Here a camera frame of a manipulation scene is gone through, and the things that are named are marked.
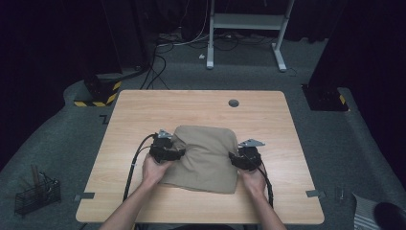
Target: table top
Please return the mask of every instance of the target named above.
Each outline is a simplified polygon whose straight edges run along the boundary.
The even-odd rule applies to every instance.
[[[238,100],[239,106],[229,106]],[[274,208],[284,223],[318,224],[324,214],[284,94],[279,91],[124,90],[120,93],[101,143],[77,220],[103,222],[122,203],[134,153],[149,134],[179,126],[225,127],[237,141],[256,139],[273,186]],[[140,153],[130,193],[141,182]],[[237,180],[232,195],[189,191],[158,185],[137,222],[259,223],[254,207]]]

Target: black mesh basket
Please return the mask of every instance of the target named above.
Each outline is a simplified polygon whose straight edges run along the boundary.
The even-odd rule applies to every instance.
[[[14,213],[24,217],[24,215],[56,201],[61,201],[60,182],[45,177],[44,181],[34,188],[15,195]]]

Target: metal stand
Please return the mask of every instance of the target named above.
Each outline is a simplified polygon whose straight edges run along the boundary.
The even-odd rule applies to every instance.
[[[214,68],[214,28],[224,28],[280,31],[277,43],[272,43],[272,51],[275,54],[280,71],[286,71],[286,65],[281,54],[281,44],[295,0],[289,0],[284,15],[214,13],[214,2],[215,0],[212,0],[210,10],[209,46],[207,49],[208,69]]]
[[[22,217],[54,202],[60,202],[60,182],[44,175],[44,182],[15,195],[14,213]]]

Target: black cable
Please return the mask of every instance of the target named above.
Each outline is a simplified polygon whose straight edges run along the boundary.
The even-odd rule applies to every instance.
[[[142,149],[140,149],[140,152],[148,148],[151,148],[151,146],[143,147]]]
[[[153,50],[153,54],[152,54],[152,62],[151,62],[151,64],[149,65],[148,73],[147,73],[146,78],[144,79],[144,82],[143,82],[143,84],[141,85],[140,89],[143,89],[144,85],[145,85],[146,82],[147,82],[148,76],[149,76],[149,74],[150,74],[150,72],[151,72],[151,70],[152,70],[153,63],[155,62],[156,48],[157,48],[157,47],[155,46],[155,48],[154,48],[154,50]]]
[[[226,35],[224,38],[222,38],[222,37],[224,37],[224,36],[219,36],[219,38],[220,38],[221,40],[223,40],[223,41],[236,40],[237,42],[235,43],[235,45],[234,45],[232,48],[229,48],[229,49],[221,49],[221,48],[219,48],[219,47],[217,47],[217,46],[214,45],[214,47],[215,47],[217,50],[219,50],[219,51],[232,51],[232,50],[234,50],[234,49],[238,46],[238,44],[239,44],[239,39],[238,39],[238,37],[236,37],[234,34],[230,35],[230,37],[227,37],[227,35]]]
[[[168,87],[167,84],[161,79],[161,77],[159,77],[159,80],[160,80],[161,83],[169,90],[169,87]]]
[[[158,78],[159,79],[161,79],[160,78],[160,76],[161,76],[161,74],[164,72],[164,70],[167,68],[167,61],[162,57],[162,56],[158,56],[158,55],[156,55],[158,58],[160,58],[161,60],[163,60],[164,61],[164,67],[162,68],[162,70],[159,72],[159,74],[157,75],[157,76],[155,76],[152,80],[151,80],[151,82],[148,84],[148,86],[147,86],[147,89],[149,89],[149,87],[153,84],[153,82],[155,81],[155,80],[157,80]]]
[[[164,39],[164,40],[168,41],[168,43],[173,42],[173,41],[177,41],[177,42],[182,41],[182,38],[180,38],[178,34],[160,34],[158,39]]]
[[[157,135],[157,134],[156,134],[156,133],[154,133],[154,134],[149,134],[146,138],[144,138],[144,140],[141,142],[140,146],[138,147],[137,151],[135,152],[134,158],[132,159],[132,162],[131,162],[131,168],[130,168],[130,170],[129,170],[128,179],[127,179],[127,182],[126,182],[126,185],[125,185],[123,202],[124,202],[124,201],[127,199],[127,197],[128,197],[128,190],[129,190],[129,186],[130,186],[130,184],[131,184],[132,174],[134,173],[135,163],[137,162],[137,157],[138,157],[138,155],[140,154],[141,150],[143,150],[143,149],[142,149],[143,144],[146,142],[147,139],[149,139],[149,138],[151,138],[151,137],[153,137],[153,136],[155,136],[155,135]]]
[[[152,76],[151,76],[151,78],[152,78],[152,80],[158,75],[158,73],[152,68]]]
[[[183,17],[185,17],[186,14],[187,14],[187,12],[188,12],[188,5],[187,5],[186,8],[185,8],[185,14],[184,14]],[[176,45],[187,45],[187,44],[194,43],[194,42],[196,42],[196,41],[202,40],[203,38],[207,37],[207,35],[206,35],[206,36],[203,37],[203,38],[199,38],[199,37],[203,34],[204,28],[205,28],[205,26],[206,26],[208,11],[209,11],[209,0],[206,1],[206,14],[205,14],[204,21],[203,21],[203,27],[202,27],[202,30],[200,31],[200,33],[199,33],[199,35],[198,35],[197,37],[195,37],[195,38],[194,38],[193,40],[191,40],[191,41],[180,42],[180,43],[174,43],[174,42],[172,41],[171,44],[172,44],[173,46],[176,46]]]
[[[226,35],[219,35],[218,38],[220,38],[222,41],[224,42],[235,42],[237,40],[238,45],[263,45],[263,44],[267,44],[267,43],[271,43],[272,41],[274,41],[276,38],[273,37],[268,41],[264,41],[266,38],[266,36],[263,36],[262,38],[260,38],[258,41],[244,41],[243,39],[251,39],[250,37],[246,38],[247,36],[245,36],[244,38],[238,38],[235,34],[233,34],[233,36],[236,39],[231,39],[230,37],[227,36],[231,36],[230,34],[226,34]]]
[[[164,52],[157,52],[157,54],[162,55],[162,54],[165,54],[165,53],[167,53],[167,52],[173,50],[173,48],[175,47],[175,46],[173,45],[173,42],[170,42],[170,43],[168,43],[168,44],[171,45],[168,50],[166,50],[166,51],[164,51]]]
[[[84,223],[84,224],[80,227],[79,230],[83,230],[86,225],[87,225],[87,223]]]
[[[298,74],[298,71],[296,71],[294,68],[288,68],[287,70],[293,70],[293,72],[295,72],[295,75],[289,75],[289,77],[296,77]]]
[[[165,35],[165,37],[160,36],[160,38],[171,42],[173,45],[176,44],[173,42],[178,42],[178,43],[185,42],[185,40],[182,37],[180,37],[179,34],[164,34],[164,35]]]
[[[205,49],[205,48],[207,48],[207,46],[208,46],[207,41],[203,41],[203,42],[196,41],[196,42],[194,42],[194,43],[202,43],[204,46],[201,46],[201,47],[195,47],[195,46],[192,46],[192,44],[193,44],[193,43],[188,44],[188,46],[189,46],[189,47],[191,47],[191,48],[193,48],[193,49],[199,49],[199,50],[201,50],[201,49]]]
[[[265,172],[259,168],[259,166],[257,166],[246,154],[245,151],[242,153],[245,158],[248,159],[248,161],[254,165],[255,167],[257,167],[257,170],[263,175],[263,178],[265,179],[265,183],[266,183],[266,187],[268,189],[268,203],[269,205],[271,205],[271,207],[274,207],[274,193],[272,192],[272,184],[271,181],[269,181],[268,179],[268,173],[266,172],[266,168],[265,165],[263,164],[263,162],[261,162],[263,169],[265,170]]]
[[[125,76],[122,76],[122,77],[119,77],[119,78],[116,78],[116,79],[112,79],[112,80],[109,80],[109,79],[101,79],[101,81],[103,81],[103,82],[124,81],[124,80],[128,80],[128,79],[132,79],[132,78],[141,76],[141,75],[143,75],[146,71],[147,71],[147,66],[142,66],[141,69],[138,70],[138,71],[135,72],[135,73],[131,73],[131,74],[128,74],[128,75],[125,75]]]

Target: folded fabric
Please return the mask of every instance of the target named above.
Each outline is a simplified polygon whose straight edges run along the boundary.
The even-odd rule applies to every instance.
[[[228,156],[237,152],[236,135],[228,128],[179,126],[171,138],[173,150],[186,150],[167,170],[161,183],[185,189],[232,194],[237,168]]]

